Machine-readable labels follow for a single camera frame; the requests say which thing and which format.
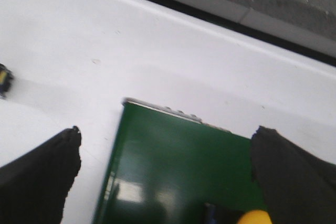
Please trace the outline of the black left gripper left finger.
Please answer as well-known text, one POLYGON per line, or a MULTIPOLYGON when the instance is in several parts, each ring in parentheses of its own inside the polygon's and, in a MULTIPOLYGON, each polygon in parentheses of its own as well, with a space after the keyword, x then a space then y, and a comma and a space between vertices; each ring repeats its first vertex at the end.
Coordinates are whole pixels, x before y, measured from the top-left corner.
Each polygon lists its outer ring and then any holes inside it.
POLYGON ((1 167, 1 223, 61 223, 81 168, 80 145, 73 126, 1 167))

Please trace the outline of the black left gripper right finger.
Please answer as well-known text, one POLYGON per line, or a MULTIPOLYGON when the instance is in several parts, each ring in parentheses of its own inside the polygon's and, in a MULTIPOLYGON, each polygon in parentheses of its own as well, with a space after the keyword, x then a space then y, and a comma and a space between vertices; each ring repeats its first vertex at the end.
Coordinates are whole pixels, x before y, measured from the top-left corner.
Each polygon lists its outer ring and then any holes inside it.
POLYGON ((335 223, 334 164, 263 126, 250 158, 272 223, 335 223))

